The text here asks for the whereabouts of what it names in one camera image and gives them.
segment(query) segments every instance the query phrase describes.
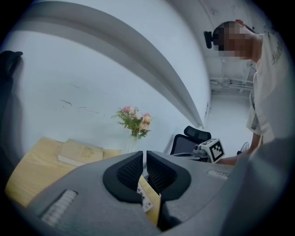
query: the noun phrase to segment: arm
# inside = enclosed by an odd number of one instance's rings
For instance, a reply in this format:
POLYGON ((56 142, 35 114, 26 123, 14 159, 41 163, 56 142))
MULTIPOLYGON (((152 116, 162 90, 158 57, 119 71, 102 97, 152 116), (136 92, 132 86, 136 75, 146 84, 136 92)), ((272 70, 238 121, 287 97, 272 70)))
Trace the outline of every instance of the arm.
POLYGON ((217 164, 235 165, 239 157, 250 155, 254 151, 254 149, 257 148, 259 139, 260 139, 260 135, 253 133, 251 146, 246 152, 243 152, 234 157, 222 158, 217 162, 217 164))

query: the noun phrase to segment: person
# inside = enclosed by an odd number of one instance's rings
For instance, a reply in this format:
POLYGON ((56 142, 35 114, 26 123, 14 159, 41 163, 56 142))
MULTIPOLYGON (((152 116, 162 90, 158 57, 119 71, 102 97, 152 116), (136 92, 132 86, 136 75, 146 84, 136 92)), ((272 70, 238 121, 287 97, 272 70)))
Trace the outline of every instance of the person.
POLYGON ((286 77, 290 77, 292 73, 291 59, 278 33, 266 31, 263 34, 256 34, 242 20, 228 21, 219 25, 213 31, 212 41, 220 52, 256 63, 257 72, 253 78, 250 114, 246 125, 253 132, 250 149, 217 162, 235 165, 239 157, 250 155, 259 145, 271 142, 275 134, 281 137, 287 133, 288 127, 286 125, 284 127, 284 124, 280 124, 283 128, 278 127, 278 121, 272 118, 274 110, 269 107, 270 103, 272 106, 277 106, 278 110, 282 110, 282 116, 288 113, 286 109, 281 108, 283 106, 277 105, 275 95, 285 92, 282 92, 281 85, 286 84, 286 77))

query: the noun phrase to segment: white t-shirt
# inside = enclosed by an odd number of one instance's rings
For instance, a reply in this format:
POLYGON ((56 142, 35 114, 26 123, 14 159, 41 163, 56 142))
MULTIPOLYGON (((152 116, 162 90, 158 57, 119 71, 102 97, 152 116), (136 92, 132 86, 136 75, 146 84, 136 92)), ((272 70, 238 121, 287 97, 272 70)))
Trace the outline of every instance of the white t-shirt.
POLYGON ((281 36, 265 32, 250 94, 247 127, 263 143, 295 134, 294 66, 281 36))

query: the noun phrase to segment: glass vase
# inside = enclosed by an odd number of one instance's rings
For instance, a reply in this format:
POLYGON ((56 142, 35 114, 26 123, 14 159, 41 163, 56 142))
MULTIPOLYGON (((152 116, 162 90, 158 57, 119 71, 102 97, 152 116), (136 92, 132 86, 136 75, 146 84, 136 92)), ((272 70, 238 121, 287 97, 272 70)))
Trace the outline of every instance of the glass vase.
POLYGON ((130 137, 127 139, 127 143, 126 143, 125 148, 123 149, 122 154, 136 152, 137 140, 138 140, 137 137, 130 135, 130 137))

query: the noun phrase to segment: fan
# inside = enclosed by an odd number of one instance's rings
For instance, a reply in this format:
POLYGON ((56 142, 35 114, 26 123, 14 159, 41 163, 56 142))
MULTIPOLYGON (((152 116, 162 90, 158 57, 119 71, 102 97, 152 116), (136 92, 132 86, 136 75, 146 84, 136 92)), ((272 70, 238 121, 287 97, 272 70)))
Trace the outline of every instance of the fan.
POLYGON ((243 152, 247 151, 248 149, 249 149, 249 143, 245 142, 241 148, 241 152, 243 153, 243 152))

